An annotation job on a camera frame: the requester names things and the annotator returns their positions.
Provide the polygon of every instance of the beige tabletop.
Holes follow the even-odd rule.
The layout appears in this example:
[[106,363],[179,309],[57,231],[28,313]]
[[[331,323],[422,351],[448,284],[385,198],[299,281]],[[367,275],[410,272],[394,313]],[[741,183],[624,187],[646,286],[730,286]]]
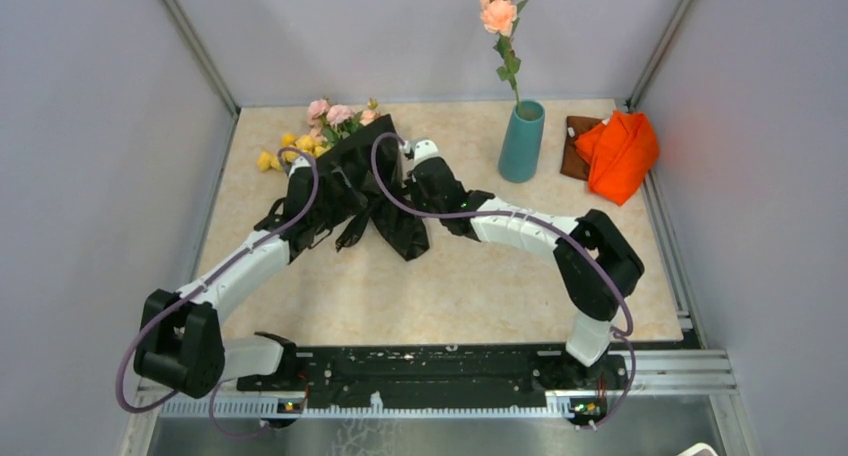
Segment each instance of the beige tabletop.
[[[682,334],[644,199],[621,207],[559,174],[568,115],[605,118],[611,100],[544,101],[547,116],[536,176],[513,184],[497,173],[510,102],[385,104],[401,136],[429,137],[466,189],[493,192],[536,211],[582,216],[606,212],[645,264],[627,299],[633,339],[680,340]],[[241,244],[271,203],[285,194],[282,173],[261,173],[262,149],[282,133],[307,132],[303,107],[241,112],[200,264],[200,274]],[[450,235],[426,222],[430,250],[404,262],[369,224],[362,240],[337,253],[335,236],[273,276],[226,321],[226,337],[267,331],[299,345],[453,344],[564,341],[576,308],[559,272],[529,253]],[[616,321],[622,324],[621,314]]]

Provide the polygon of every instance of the robotic arm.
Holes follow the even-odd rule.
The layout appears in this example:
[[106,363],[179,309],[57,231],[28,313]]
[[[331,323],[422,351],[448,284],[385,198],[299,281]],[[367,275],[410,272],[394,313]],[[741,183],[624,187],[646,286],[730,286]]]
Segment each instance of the robotic arm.
[[[621,295],[628,296],[644,267],[612,221],[596,210],[579,218],[544,215],[510,205],[491,193],[466,191],[430,140],[407,143],[402,150],[412,160],[406,185],[415,209],[436,214],[482,213],[441,221],[456,236],[506,244],[556,263],[571,300],[580,310],[566,352],[587,368],[606,354],[611,320],[619,303],[585,257],[558,233],[570,235],[589,250],[597,250],[595,261]],[[333,177],[346,181],[340,171],[334,172]],[[282,203],[279,200],[224,262],[177,291],[157,290],[147,298],[142,328],[182,298],[199,292],[141,340],[135,353],[136,373],[200,398],[222,381],[293,371],[294,343],[263,333],[223,341],[221,324],[252,291],[312,247],[316,235],[332,230],[345,219],[339,214],[316,215],[310,209],[297,224],[278,236],[268,237],[307,205],[312,184],[309,163],[298,158],[289,171],[289,190],[281,214],[277,213]],[[355,197],[352,199],[340,204],[357,205]],[[532,214],[546,224],[530,223],[518,214]]]

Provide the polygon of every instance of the brown cloth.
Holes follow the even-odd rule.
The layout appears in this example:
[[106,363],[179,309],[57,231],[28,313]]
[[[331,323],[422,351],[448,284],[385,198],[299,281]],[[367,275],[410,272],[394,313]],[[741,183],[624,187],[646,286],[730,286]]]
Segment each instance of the brown cloth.
[[[574,142],[581,134],[587,133],[601,124],[601,121],[603,120],[584,116],[568,116],[565,118],[565,151],[562,154],[560,173],[581,181],[589,180],[589,163],[583,161],[583,158],[577,154],[577,147]],[[568,128],[574,130],[574,137],[569,136]]]

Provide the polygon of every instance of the folded fabric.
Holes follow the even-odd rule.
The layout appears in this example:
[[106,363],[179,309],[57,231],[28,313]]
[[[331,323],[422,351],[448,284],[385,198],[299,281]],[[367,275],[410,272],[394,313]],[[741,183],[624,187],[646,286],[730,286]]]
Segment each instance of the folded fabric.
[[577,147],[574,146],[574,142],[581,134],[588,132],[600,123],[601,120],[598,118],[585,116],[568,116],[565,118],[565,148],[562,152],[560,173],[581,181],[589,180],[589,163],[583,161],[577,154]]
[[654,128],[643,113],[615,111],[575,141],[577,154],[589,163],[589,191],[619,206],[630,199],[660,155]]

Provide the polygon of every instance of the black bag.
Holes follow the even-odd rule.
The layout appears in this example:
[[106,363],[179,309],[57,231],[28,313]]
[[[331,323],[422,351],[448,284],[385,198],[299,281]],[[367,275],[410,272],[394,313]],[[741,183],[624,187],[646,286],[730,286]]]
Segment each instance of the black bag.
[[[427,228],[421,218],[395,206],[382,193],[371,170],[371,148],[383,133],[394,133],[390,115],[375,119],[341,140],[317,158],[318,195],[306,216],[284,234],[292,257],[322,241],[333,229],[353,217],[336,239],[336,250],[353,246],[362,237],[370,219],[383,239],[406,261],[430,248]],[[384,140],[377,152],[377,167],[393,196],[412,205],[403,190],[401,153],[394,140]],[[288,195],[277,200],[268,216],[254,229],[273,230],[293,218],[306,204],[312,191],[311,171],[297,171],[289,180]],[[277,215],[285,201],[283,214]]]

